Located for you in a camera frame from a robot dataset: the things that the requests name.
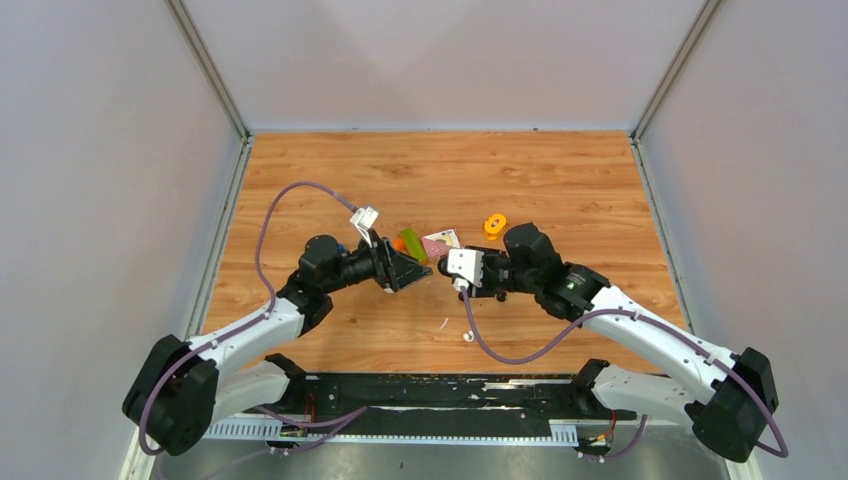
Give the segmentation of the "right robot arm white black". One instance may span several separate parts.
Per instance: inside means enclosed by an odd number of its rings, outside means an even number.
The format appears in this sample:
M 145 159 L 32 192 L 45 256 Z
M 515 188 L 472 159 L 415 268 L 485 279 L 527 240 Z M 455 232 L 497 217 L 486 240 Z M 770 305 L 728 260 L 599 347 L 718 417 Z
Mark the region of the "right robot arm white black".
M 726 460 L 746 462 L 756 449 L 789 455 L 774 414 L 779 405 L 768 357 L 747 347 L 741 352 L 686 332 L 656 316 L 607 277 L 567 262 L 534 224 L 509 229 L 501 250 L 467 247 L 452 251 L 444 264 L 464 304 L 474 298 L 528 294 L 551 317 L 568 326 L 538 352 L 507 358 L 483 338 L 492 358 L 510 365 L 545 355 L 571 332 L 584 328 L 629 349 L 658 367 L 660 375 L 630 372 L 592 359 L 578 373 L 571 403 L 584 417 L 605 409 L 627 410 L 691 429 L 709 450 Z

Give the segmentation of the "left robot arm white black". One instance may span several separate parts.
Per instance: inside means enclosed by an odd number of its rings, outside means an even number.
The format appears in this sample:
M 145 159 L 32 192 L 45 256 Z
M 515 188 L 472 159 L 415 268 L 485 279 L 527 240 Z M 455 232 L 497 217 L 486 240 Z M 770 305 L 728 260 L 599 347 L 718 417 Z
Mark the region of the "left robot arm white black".
M 278 354 L 250 369 L 245 364 L 317 327 L 333 308 L 333 292 L 374 281 L 397 293 L 432 273 L 374 230 L 352 251 L 330 235 L 312 237 L 297 269 L 262 307 L 210 334 L 191 340 L 167 335 L 153 345 L 122 404 L 138 427 L 140 448 L 151 456 L 177 456 L 235 413 L 265 404 L 298 411 L 307 390 L 300 367 Z

